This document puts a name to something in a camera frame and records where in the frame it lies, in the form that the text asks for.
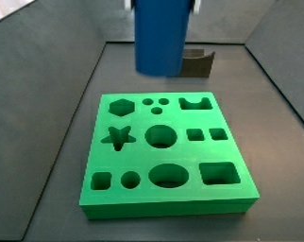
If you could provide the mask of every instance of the green foam block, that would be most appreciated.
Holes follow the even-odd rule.
[[[244,213],[259,198],[212,93],[103,95],[80,200],[89,219]]]

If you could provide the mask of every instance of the black object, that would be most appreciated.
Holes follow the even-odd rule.
[[[209,78],[216,52],[204,55],[204,49],[185,49],[180,78]]]

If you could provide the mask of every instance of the blue container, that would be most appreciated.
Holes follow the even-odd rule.
[[[157,77],[180,74],[193,0],[136,0],[136,70]]]

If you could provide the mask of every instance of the notched shape hole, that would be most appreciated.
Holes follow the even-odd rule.
[[[201,102],[192,103],[185,98],[179,99],[181,110],[212,110],[213,106],[208,97],[201,99]]]

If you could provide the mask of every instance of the small square hole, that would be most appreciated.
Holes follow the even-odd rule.
[[[209,129],[213,140],[227,140],[227,133],[224,129]]]
[[[107,190],[111,187],[111,178],[109,172],[97,172],[92,178],[92,190]]]
[[[233,163],[201,163],[199,170],[207,185],[240,183],[240,176]]]
[[[204,141],[204,133],[201,129],[187,129],[189,141]]]

